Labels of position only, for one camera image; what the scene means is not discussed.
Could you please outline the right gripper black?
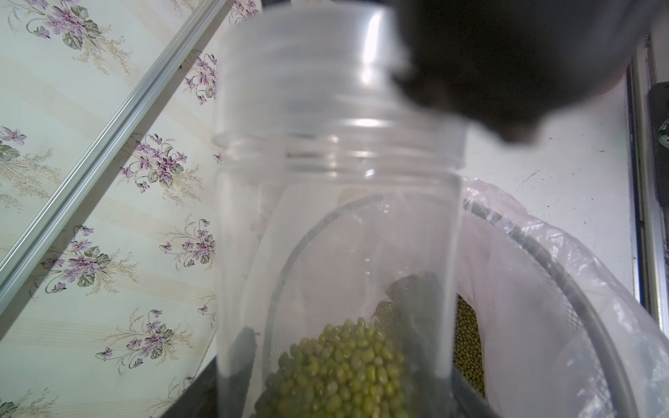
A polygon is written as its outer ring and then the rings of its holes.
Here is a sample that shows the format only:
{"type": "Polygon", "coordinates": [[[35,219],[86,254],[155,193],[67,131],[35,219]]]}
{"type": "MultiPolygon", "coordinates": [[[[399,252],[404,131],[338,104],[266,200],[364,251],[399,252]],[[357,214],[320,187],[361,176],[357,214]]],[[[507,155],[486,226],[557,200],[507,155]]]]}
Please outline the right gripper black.
{"type": "Polygon", "coordinates": [[[414,103],[458,113],[508,143],[611,88],[664,10],[662,1],[395,1],[414,103]]]}

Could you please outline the clear jar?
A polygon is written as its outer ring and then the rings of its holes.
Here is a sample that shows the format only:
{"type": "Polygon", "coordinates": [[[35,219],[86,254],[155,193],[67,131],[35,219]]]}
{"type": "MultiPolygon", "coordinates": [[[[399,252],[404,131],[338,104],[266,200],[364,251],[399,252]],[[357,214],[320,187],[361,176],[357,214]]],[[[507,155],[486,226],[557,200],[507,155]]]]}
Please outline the clear jar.
{"type": "Polygon", "coordinates": [[[214,139],[222,417],[451,417],[467,124],[409,102],[395,12],[226,34],[214,139]]]}

